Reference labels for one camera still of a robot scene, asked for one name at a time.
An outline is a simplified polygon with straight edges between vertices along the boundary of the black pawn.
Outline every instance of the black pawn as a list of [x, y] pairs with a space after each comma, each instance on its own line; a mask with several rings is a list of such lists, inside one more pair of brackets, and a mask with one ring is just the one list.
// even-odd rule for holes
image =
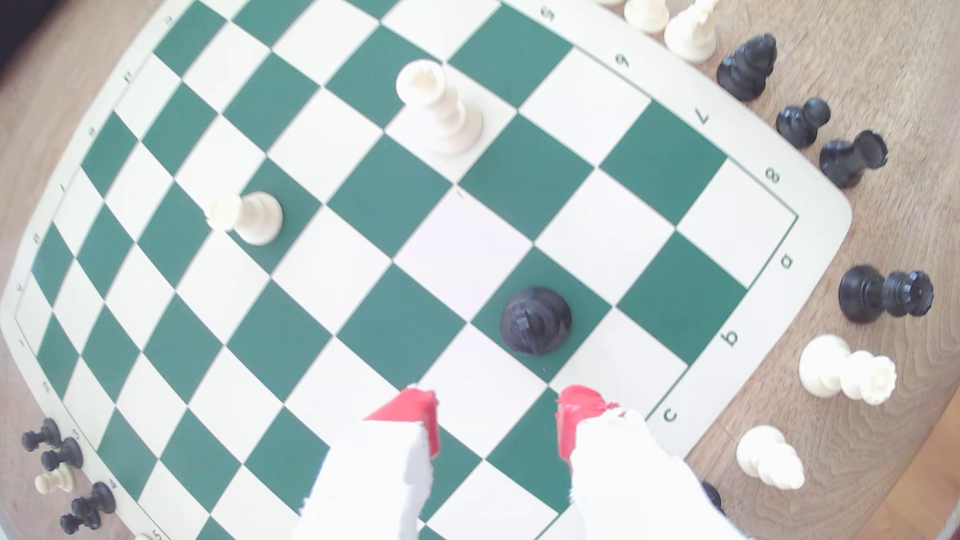
[[933, 305], [933, 282], [919, 270], [893, 272], [886, 278], [866, 264], [854, 266], [840, 280], [840, 309], [854, 323], [874, 322], [884, 311], [895, 317], [922, 317]]
[[500, 314], [500, 337], [524, 355], [556, 351], [570, 333], [570, 307], [545, 287], [521, 290], [507, 301]]
[[756, 99], [767, 87], [777, 61], [777, 40], [770, 34], [751, 37], [717, 66], [717, 83], [736, 99]]
[[802, 107], [788, 105], [777, 115], [777, 132], [803, 150], [817, 139], [817, 130], [830, 121], [830, 107], [819, 97], [811, 97]]
[[820, 151], [820, 170], [841, 189], [860, 184], [863, 171], [887, 164], [887, 143], [872, 131], [860, 132], [853, 142], [832, 140]]
[[63, 444], [63, 441], [60, 440], [60, 428], [57, 427], [53, 418], [43, 419], [40, 433], [27, 431], [20, 437], [20, 444], [27, 452], [33, 452], [39, 448], [40, 443], [48, 444], [54, 448], [59, 448]]
[[59, 450], [48, 450], [41, 454], [40, 463], [48, 471], [53, 471], [61, 463], [80, 469], [84, 466], [84, 453], [80, 450], [77, 439], [67, 437], [63, 439], [63, 446]]

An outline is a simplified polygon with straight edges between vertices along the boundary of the white pawn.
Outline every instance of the white pawn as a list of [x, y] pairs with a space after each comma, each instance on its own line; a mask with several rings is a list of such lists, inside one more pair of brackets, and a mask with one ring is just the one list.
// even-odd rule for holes
[[206, 219], [216, 231], [234, 230], [248, 244], [262, 246], [280, 234], [283, 209], [273, 195], [263, 191], [243, 197], [231, 193], [214, 199]]
[[666, 0], [627, 0], [623, 18], [647, 34], [659, 34], [670, 22]]
[[843, 390], [852, 400], [880, 405], [897, 386], [897, 366], [887, 356], [851, 353], [843, 338], [824, 334], [810, 340], [800, 354], [800, 382], [818, 398]]
[[778, 489], [800, 489], [806, 482], [797, 451], [773, 426], [747, 431], [736, 445], [736, 462], [748, 477]]
[[73, 468], [66, 463], [61, 463], [59, 467], [49, 473], [36, 475], [34, 486], [36, 491], [40, 492], [40, 495], [50, 493], [55, 487], [70, 493], [74, 487]]
[[663, 42], [678, 57], [693, 63], [705, 61], [717, 47], [716, 17], [719, 0], [696, 0], [677, 14], [663, 31]]
[[420, 139], [437, 154], [465, 152], [483, 131], [483, 116], [460, 99], [444, 68], [431, 60], [412, 61], [396, 76], [396, 95], [416, 115]]

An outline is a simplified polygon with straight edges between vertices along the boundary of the white square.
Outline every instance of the white square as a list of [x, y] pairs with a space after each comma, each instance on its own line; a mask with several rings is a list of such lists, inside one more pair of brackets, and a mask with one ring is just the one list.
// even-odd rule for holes
[[60, 293], [54, 302], [54, 314], [78, 353], [83, 353], [86, 340], [90, 337], [90, 331], [93, 330], [93, 324], [97, 322], [103, 306], [100, 293], [74, 259], [66, 271]]
[[441, 424], [487, 457], [546, 389], [502, 347], [466, 325], [420, 380], [443, 400]]
[[183, 74], [183, 81], [223, 112], [269, 54], [269, 47], [228, 21]]
[[573, 48], [520, 106], [520, 113], [596, 165], [648, 105], [650, 98]]
[[604, 399], [646, 414], [684, 373], [686, 363], [619, 309], [611, 309], [550, 382], [558, 393], [582, 384]]
[[246, 135], [217, 116], [177, 173], [177, 184], [206, 210], [214, 197], [240, 193], [263, 159]]
[[389, 266], [389, 257], [324, 206], [276, 267], [274, 281], [337, 333]]
[[765, 187], [726, 160], [677, 231], [749, 288], [794, 219]]
[[227, 343], [270, 276], [226, 233], [214, 231], [183, 273], [177, 292]]
[[142, 351], [173, 295], [174, 288], [133, 244], [107, 293], [107, 306]]
[[450, 82], [456, 86], [462, 99], [476, 106], [483, 116], [483, 131], [473, 146], [467, 148], [463, 154], [455, 156], [430, 152], [423, 145], [422, 129], [418, 126], [419, 116], [411, 113], [406, 107], [397, 113], [385, 131], [387, 135], [399, 142], [411, 154], [433, 167], [444, 178], [457, 183], [513, 120], [516, 109], [453, 66], [445, 65], [444, 72]]
[[134, 240], [139, 239], [174, 178], [142, 142], [136, 146], [107, 192], [107, 206]]
[[447, 191], [394, 257], [396, 265], [470, 320], [532, 244], [468, 193]]
[[481, 461], [426, 524], [446, 540], [532, 539], [555, 517], [553, 508]]
[[186, 404], [144, 355], [137, 357], [117, 397], [117, 409], [147, 448], [160, 457]]
[[63, 405], [84, 432], [93, 448], [100, 448], [100, 441], [107, 432], [107, 424], [113, 416], [113, 400], [97, 380], [83, 358], [77, 360], [73, 376], [63, 394]]
[[325, 85], [373, 33], [377, 20], [346, 0], [316, 0], [274, 44], [274, 52]]
[[290, 538], [300, 520], [290, 506], [243, 466], [210, 515], [236, 540]]
[[247, 460], [282, 407], [226, 347], [190, 398], [190, 410], [240, 462]]
[[271, 147], [277, 165], [327, 203], [380, 138], [380, 128], [326, 88], [315, 93]]
[[179, 85], [180, 77], [161, 59], [150, 55], [117, 104], [117, 116], [141, 139]]
[[673, 234], [673, 225], [596, 169], [547, 224], [537, 247], [612, 305]]
[[100, 192], [80, 169], [77, 176], [73, 177], [70, 187], [67, 188], [66, 194], [60, 201], [57, 216], [54, 217], [54, 224], [57, 225], [60, 236], [63, 237], [63, 241], [66, 242], [66, 246], [70, 248], [74, 257], [83, 247], [86, 234], [90, 232], [90, 227], [93, 226], [103, 205], [104, 199], [100, 196]]
[[209, 514], [173, 474], [158, 461], [137, 500], [167, 538], [196, 540]]
[[287, 408], [325, 443], [363, 420], [397, 391], [336, 337], [330, 339], [287, 398]]
[[494, 0], [400, 0], [383, 26], [447, 61], [499, 6]]

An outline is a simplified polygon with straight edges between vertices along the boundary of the wooden table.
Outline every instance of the wooden table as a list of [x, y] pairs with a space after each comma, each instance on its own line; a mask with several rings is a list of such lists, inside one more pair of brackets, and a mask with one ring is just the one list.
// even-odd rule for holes
[[[161, 0], [69, 0], [0, 79], [0, 282], [6, 282], [27, 219], [81, 116], [115, 62]], [[669, 0], [672, 13], [688, 1]], [[831, 138], [873, 129], [891, 149], [886, 167], [848, 192], [853, 225], [840, 254], [793, 326], [689, 456], [724, 506], [757, 539], [852, 538], [882, 502], [960, 384], [960, 42], [955, 0], [723, 0], [718, 54], [752, 35], [778, 38], [767, 91], [750, 107], [771, 123], [786, 104], [819, 95], [833, 119], [804, 154]], [[868, 262], [883, 272], [923, 269], [936, 285], [924, 318], [844, 319], [836, 290], [844, 271]], [[815, 334], [892, 357], [893, 398], [869, 407], [818, 400], [796, 376]], [[0, 345], [0, 502], [23, 539], [60, 537], [72, 496], [34, 491], [37, 455], [20, 449], [42, 414], [6, 345]], [[733, 458], [749, 427], [773, 424], [804, 459], [806, 486], [781, 492], [748, 479]], [[81, 480], [79, 492], [89, 489]], [[116, 519], [77, 538], [129, 540]]]

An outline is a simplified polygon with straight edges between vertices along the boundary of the green square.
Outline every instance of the green square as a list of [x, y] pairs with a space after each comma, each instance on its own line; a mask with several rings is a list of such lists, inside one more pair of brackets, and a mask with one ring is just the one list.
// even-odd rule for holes
[[283, 225], [280, 228], [280, 234], [265, 246], [248, 244], [233, 231], [229, 235], [247, 252], [247, 255], [270, 274], [286, 255], [294, 240], [300, 236], [306, 224], [320, 209], [320, 201], [270, 159], [260, 165], [260, 169], [244, 188], [243, 195], [254, 191], [270, 193], [280, 202], [280, 207], [283, 209]]
[[313, 0], [251, 0], [235, 17], [237, 26], [271, 47]]
[[104, 306], [86, 340], [82, 356], [112, 400], [117, 401], [120, 396], [120, 389], [139, 354], [140, 350], [109, 307]]
[[570, 47], [527, 16], [500, 6], [450, 63], [519, 107]]
[[104, 127], [100, 128], [100, 134], [93, 141], [90, 150], [86, 152], [84, 162], [81, 164], [90, 183], [97, 188], [101, 196], [107, 195], [113, 180], [134, 146], [136, 146], [136, 135], [130, 131], [127, 124], [123, 123], [116, 112], [111, 112], [110, 118], [107, 119]]
[[204, 211], [172, 184], [137, 242], [168, 283], [176, 287], [210, 233]]
[[127, 252], [132, 245], [133, 239], [117, 221], [113, 212], [107, 205], [100, 207], [100, 213], [93, 221], [84, 246], [77, 255], [77, 262], [100, 296], [107, 296], [113, 278], [127, 258]]
[[389, 137], [380, 137], [330, 200], [330, 207], [393, 257], [450, 182]]
[[187, 304], [174, 295], [143, 354], [185, 403], [204, 378], [221, 343]]
[[40, 287], [40, 292], [46, 297], [47, 302], [52, 306], [57, 300], [57, 293], [60, 292], [60, 286], [63, 284], [63, 278], [66, 277], [66, 271], [70, 269], [70, 263], [73, 262], [73, 254], [60, 231], [53, 223], [47, 229], [47, 235], [43, 237], [43, 243], [36, 252], [34, 259], [34, 279]]
[[310, 495], [327, 450], [329, 447], [324, 441], [284, 407], [247, 458], [246, 465], [274, 495], [291, 510], [299, 512], [303, 499]]
[[60, 398], [66, 391], [66, 385], [73, 375], [73, 368], [77, 365], [77, 349], [70, 343], [70, 338], [57, 320], [57, 316], [50, 317], [47, 332], [43, 335], [40, 348], [36, 351], [36, 362], [47, 376], [50, 385]]
[[119, 410], [113, 410], [97, 455], [133, 500], [139, 499], [156, 465], [156, 456]]
[[601, 167], [676, 225], [726, 158], [655, 101]]
[[397, 389], [417, 382], [464, 320], [395, 265], [338, 337]]
[[227, 346], [283, 401], [329, 339], [330, 332], [270, 281]]
[[440, 453], [433, 458], [433, 488], [420, 518], [427, 521], [446, 503], [460, 484], [480, 464], [480, 456], [447, 430], [440, 428]]
[[227, 489], [240, 461], [187, 409], [160, 461], [207, 512]]
[[240, 88], [224, 116], [267, 151], [317, 88], [306, 75], [271, 54]]
[[570, 506], [570, 471], [557, 454], [557, 393], [547, 388], [487, 457], [557, 512]]
[[193, 2], [156, 47], [154, 54], [182, 77], [224, 22], [222, 16], [203, 2]]
[[381, 128], [403, 107], [396, 74], [414, 60], [433, 59], [417, 45], [379, 27], [353, 53], [326, 87]]
[[[500, 313], [507, 304], [507, 300], [517, 292], [530, 287], [546, 287], [557, 291], [564, 297], [573, 313], [570, 334], [565, 343], [556, 351], [546, 355], [528, 356], [516, 353], [507, 347], [503, 338], [500, 337]], [[608, 311], [610, 311], [609, 304], [563, 270], [553, 259], [534, 248], [477, 313], [473, 319], [473, 326], [497, 342], [538, 377], [550, 382]]]
[[190, 86], [181, 84], [144, 135], [143, 145], [167, 172], [177, 174], [216, 115]]
[[745, 294], [743, 285], [673, 233], [618, 307], [692, 365]]
[[531, 239], [593, 167], [517, 116], [460, 181], [460, 187]]

